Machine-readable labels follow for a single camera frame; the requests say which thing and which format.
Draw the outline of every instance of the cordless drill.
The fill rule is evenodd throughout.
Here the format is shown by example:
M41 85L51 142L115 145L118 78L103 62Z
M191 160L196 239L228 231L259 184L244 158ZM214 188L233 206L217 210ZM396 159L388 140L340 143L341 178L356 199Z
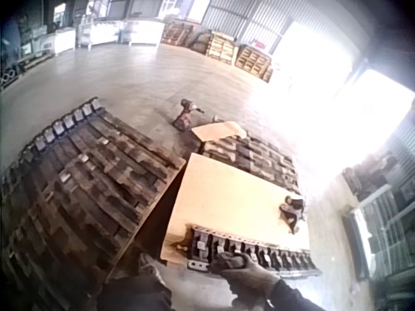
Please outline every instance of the cordless drill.
M205 113L205 111L198 108L193 102L187 99L182 99L180 105L183 107L182 112L177 116L176 120L173 121L173 126L181 132L187 131L190 129L190 113L192 111L198 111L200 113Z

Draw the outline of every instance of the plywood board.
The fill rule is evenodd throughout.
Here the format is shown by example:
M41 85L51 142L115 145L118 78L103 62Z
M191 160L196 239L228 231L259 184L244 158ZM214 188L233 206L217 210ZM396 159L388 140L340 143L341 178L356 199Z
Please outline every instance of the plywood board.
M281 217L279 206L288 195L299 198L242 170L192 154L174 204L161 259L185 264L184 253L176 245L189 242L185 236L192 225L281 247L309 249L307 224L300 222L300 232L292 235Z
M238 135L244 139L246 131L234 121L226 121L220 123L212 123L192 128L192 132L200 139L200 141L216 141L228 136Z

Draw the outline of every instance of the stacked wooden pallets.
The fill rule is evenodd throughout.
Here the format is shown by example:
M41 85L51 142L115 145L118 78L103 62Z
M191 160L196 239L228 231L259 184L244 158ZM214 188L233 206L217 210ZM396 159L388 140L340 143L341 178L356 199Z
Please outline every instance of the stacked wooden pallets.
M269 65L261 79L264 80L266 83L269 83L273 72L274 68L272 67L272 65Z
M2 270L40 310L83 310L185 161L95 99L4 174Z
M199 153L300 194L292 158L262 139L227 137L204 143Z
M164 28L161 42L175 46L183 46L187 35L192 31L193 26L186 25L185 23L167 24Z
M207 46L206 56L232 65L236 50L237 48L233 40L227 38L226 35L213 32L209 45Z
M235 62L236 67L258 78L262 78L270 64L271 57L269 55L247 45L241 47Z

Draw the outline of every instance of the person's arm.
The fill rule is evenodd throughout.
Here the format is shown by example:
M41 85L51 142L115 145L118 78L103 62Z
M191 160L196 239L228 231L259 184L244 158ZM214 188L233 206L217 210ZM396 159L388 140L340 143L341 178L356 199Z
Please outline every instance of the person's arm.
M324 311L279 277L254 264L247 254L218 254L210 270L223 276L231 291L247 306L263 298L268 299L276 310Z
M276 310L324 311L304 298L299 290L293 290L283 280L275 284L268 298Z

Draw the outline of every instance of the gloved hand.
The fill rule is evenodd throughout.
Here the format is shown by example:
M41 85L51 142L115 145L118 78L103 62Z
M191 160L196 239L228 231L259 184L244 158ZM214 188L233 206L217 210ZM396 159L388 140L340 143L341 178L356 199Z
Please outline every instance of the gloved hand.
M212 260L209 269L224 277L230 290L250 308L260 300L265 302L279 281L279 277L252 262L244 253L220 253Z

